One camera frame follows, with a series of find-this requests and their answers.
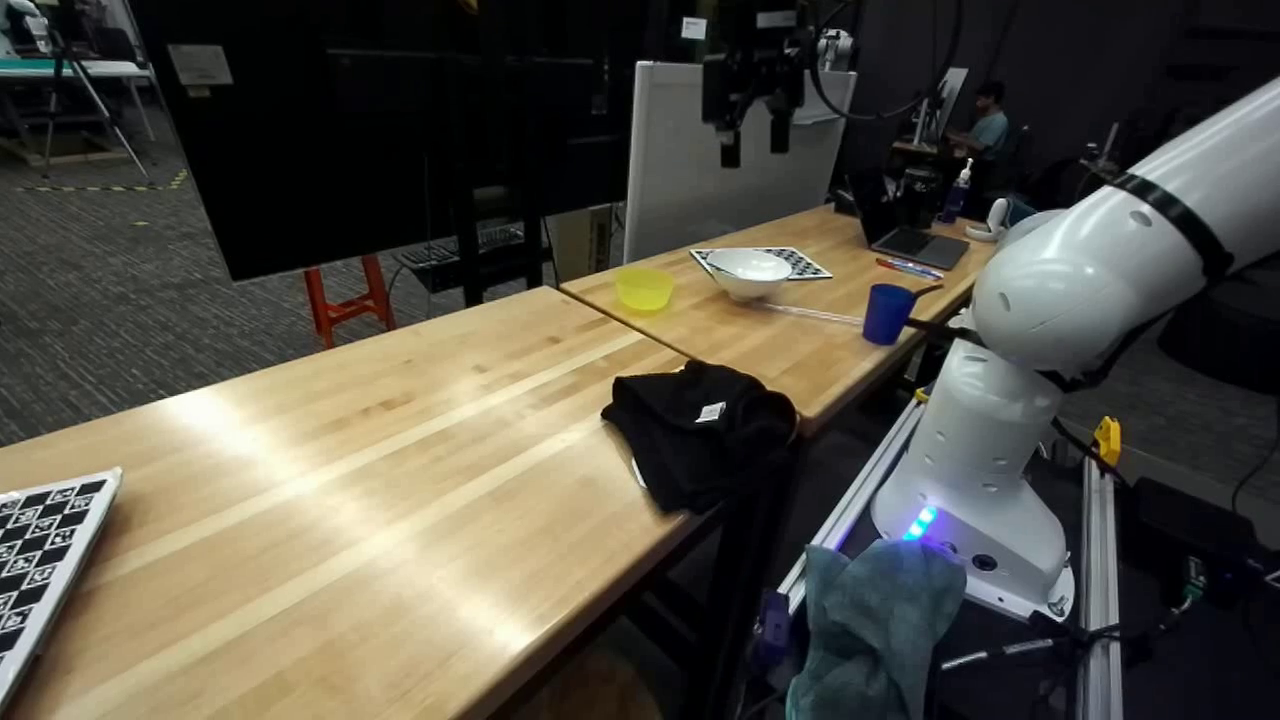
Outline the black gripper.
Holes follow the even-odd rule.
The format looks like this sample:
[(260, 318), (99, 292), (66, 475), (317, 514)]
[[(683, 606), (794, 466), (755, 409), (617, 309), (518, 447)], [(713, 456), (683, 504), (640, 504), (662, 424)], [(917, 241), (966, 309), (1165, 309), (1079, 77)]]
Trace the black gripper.
[(770, 147), (790, 154), (803, 105), (800, 0), (709, 0), (706, 120), (721, 133), (721, 170), (740, 170), (740, 125), (770, 108)]

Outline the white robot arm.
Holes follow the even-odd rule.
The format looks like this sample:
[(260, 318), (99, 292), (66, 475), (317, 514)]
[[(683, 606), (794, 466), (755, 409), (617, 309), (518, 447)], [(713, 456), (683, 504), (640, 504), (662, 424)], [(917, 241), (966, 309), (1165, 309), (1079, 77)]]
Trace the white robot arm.
[(886, 541), (966, 567), (1014, 620), (1076, 606), (1060, 515), (1026, 481), (1060, 399), (1175, 303), (1280, 247), (1280, 81), (1165, 140), (1085, 200), (1022, 222), (872, 501)]

